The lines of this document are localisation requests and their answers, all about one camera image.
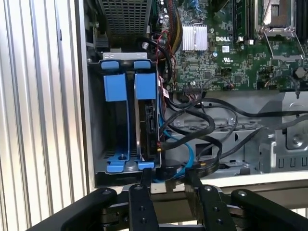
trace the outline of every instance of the ram slot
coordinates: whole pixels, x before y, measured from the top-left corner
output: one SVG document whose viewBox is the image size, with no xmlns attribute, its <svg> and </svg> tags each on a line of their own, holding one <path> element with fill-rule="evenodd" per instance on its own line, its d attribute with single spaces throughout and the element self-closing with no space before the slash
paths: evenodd
<svg viewBox="0 0 308 231">
<path fill-rule="evenodd" d="M 235 43 L 254 39 L 253 0 L 233 0 L 233 34 Z"/>
<path fill-rule="evenodd" d="M 308 39 L 308 0 L 296 3 L 296 34 L 300 41 Z"/>
</svg>

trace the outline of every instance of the dell logo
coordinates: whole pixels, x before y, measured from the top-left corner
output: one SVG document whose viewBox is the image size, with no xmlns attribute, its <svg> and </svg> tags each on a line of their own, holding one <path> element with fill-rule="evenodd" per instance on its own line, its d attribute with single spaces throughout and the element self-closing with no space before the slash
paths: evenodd
<svg viewBox="0 0 308 231">
<path fill-rule="evenodd" d="M 216 37 L 216 42 L 231 42 L 229 37 Z"/>
</svg>

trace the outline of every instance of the metal grill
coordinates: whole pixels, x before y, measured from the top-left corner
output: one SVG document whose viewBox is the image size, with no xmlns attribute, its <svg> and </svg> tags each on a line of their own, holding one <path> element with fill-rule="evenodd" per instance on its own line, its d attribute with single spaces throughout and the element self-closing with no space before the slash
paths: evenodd
<svg viewBox="0 0 308 231">
<path fill-rule="evenodd" d="M 152 0 L 99 0 L 108 22 L 108 37 L 130 42 L 144 36 Z"/>
</svg>

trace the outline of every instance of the chip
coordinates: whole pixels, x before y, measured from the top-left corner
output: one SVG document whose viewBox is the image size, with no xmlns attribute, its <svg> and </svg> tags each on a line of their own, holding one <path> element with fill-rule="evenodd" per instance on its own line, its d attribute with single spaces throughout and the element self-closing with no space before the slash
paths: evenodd
<svg viewBox="0 0 308 231">
<path fill-rule="evenodd" d="M 204 78 L 211 78 L 211 72 L 210 71 L 205 71 L 204 72 Z"/>
<path fill-rule="evenodd" d="M 241 75 L 235 75 L 235 76 L 234 76 L 234 82 L 240 83 L 241 80 L 242 80 L 242 76 L 241 76 Z"/>
</svg>

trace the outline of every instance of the white label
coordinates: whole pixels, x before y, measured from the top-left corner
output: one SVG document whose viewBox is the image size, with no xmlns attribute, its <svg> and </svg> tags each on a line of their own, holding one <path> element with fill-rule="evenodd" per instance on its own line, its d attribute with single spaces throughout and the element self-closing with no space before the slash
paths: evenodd
<svg viewBox="0 0 308 231">
<path fill-rule="evenodd" d="M 216 37 L 216 42 L 231 42 L 230 37 Z"/>
<path fill-rule="evenodd" d="M 222 52 L 223 53 L 229 53 L 230 52 L 229 46 L 222 46 Z"/>
<path fill-rule="evenodd" d="M 169 92 L 163 88 L 163 95 L 169 99 Z"/>
<path fill-rule="evenodd" d="M 223 58 L 222 61 L 223 61 L 224 63 L 231 63 L 231 60 L 230 60 L 230 58 L 228 58 L 228 57 Z"/>
<path fill-rule="evenodd" d="M 160 87 L 161 86 L 161 83 L 163 83 L 164 80 L 163 78 L 161 78 L 160 76 L 158 77 L 158 86 Z"/>
</svg>

